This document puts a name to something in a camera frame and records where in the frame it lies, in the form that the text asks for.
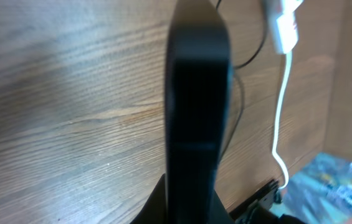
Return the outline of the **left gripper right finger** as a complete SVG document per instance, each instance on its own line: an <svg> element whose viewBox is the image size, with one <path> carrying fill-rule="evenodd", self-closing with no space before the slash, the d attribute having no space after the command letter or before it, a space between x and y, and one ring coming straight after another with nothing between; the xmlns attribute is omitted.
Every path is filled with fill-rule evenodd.
<svg viewBox="0 0 352 224"><path fill-rule="evenodd" d="M214 192L212 203L212 224L234 224L235 221L223 206L217 192Z"/></svg>

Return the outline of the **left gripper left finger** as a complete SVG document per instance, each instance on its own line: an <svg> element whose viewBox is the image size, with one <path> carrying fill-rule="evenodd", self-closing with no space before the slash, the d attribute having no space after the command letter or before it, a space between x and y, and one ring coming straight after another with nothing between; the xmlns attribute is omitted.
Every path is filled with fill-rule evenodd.
<svg viewBox="0 0 352 224"><path fill-rule="evenodd" d="M131 224L165 224L166 219L166 186L163 174L155 185L141 211Z"/></svg>

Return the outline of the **Samsung Galaxy smartphone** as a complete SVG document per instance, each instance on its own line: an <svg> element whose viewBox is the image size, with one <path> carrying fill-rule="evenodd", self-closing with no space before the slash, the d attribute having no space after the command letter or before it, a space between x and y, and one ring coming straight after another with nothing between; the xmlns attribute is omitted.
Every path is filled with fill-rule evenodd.
<svg viewBox="0 0 352 224"><path fill-rule="evenodd" d="M178 1L164 73L169 223L207 223L232 87L231 45L207 0Z"/></svg>

